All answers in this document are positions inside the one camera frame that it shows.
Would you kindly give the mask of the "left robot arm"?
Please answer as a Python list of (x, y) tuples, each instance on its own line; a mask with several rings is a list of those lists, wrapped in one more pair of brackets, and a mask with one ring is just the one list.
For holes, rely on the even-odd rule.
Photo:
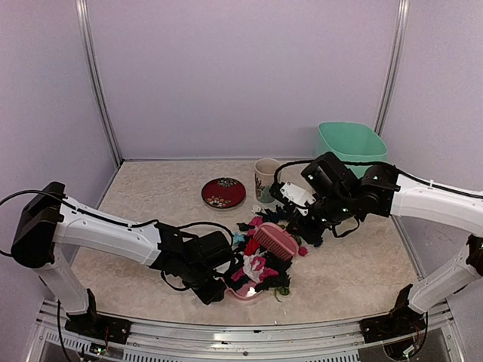
[(27, 189), (1, 200), (32, 195), (23, 208), (11, 245), (5, 254), (34, 270), (57, 297), (69, 319), (92, 336), (106, 327), (97, 312), (94, 294), (83, 287), (66, 261), (61, 247), (73, 245), (120, 256), (182, 282), (178, 291), (191, 290), (203, 304), (219, 302), (226, 284), (217, 268), (230, 264), (233, 251), (219, 229), (204, 236), (188, 233), (152, 219), (134, 222), (92, 209), (67, 196), (62, 183), (42, 190)]

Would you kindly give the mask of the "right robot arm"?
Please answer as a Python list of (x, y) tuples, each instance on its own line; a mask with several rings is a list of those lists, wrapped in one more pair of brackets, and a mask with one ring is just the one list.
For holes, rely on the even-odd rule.
[(449, 225), (468, 232), (465, 245), (448, 262), (422, 281), (401, 291), (386, 318), (386, 328), (403, 334), (437, 302), (482, 277), (482, 194), (452, 189), (419, 179), (381, 161), (366, 163), (358, 177), (348, 161), (326, 152), (307, 161), (301, 176), (306, 191), (292, 183), (281, 187), (283, 200), (297, 210), (295, 225), (315, 240), (324, 231), (336, 231), (348, 219), (363, 222), (367, 215), (408, 216)]

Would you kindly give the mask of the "pink hand brush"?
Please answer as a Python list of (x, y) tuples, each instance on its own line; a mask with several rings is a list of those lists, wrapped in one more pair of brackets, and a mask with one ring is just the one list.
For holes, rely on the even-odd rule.
[(261, 224), (255, 231), (253, 239), (283, 261), (290, 261), (299, 253), (299, 245), (296, 240), (274, 223)]

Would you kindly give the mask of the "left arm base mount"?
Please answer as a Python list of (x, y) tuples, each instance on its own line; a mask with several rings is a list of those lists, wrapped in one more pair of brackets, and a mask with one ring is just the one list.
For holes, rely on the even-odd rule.
[(132, 323), (124, 318), (116, 318), (97, 312), (94, 294), (88, 288), (88, 308), (84, 314), (66, 314), (65, 329), (82, 336), (125, 345)]

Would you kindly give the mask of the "pink dustpan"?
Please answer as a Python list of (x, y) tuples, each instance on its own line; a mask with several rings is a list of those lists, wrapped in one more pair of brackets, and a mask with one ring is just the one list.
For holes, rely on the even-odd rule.
[(224, 280), (224, 283), (226, 285), (227, 293), (241, 301), (252, 300), (263, 293), (262, 290), (257, 291), (257, 284), (252, 280), (242, 283), (241, 281), (232, 281), (231, 279), (226, 279)]

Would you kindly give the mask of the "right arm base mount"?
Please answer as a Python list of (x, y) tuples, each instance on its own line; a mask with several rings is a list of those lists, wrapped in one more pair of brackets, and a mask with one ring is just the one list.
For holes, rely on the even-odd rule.
[(408, 297), (412, 286), (409, 284), (399, 291), (394, 307), (387, 314), (359, 322), (365, 343), (393, 339), (426, 329), (426, 314), (409, 308)]

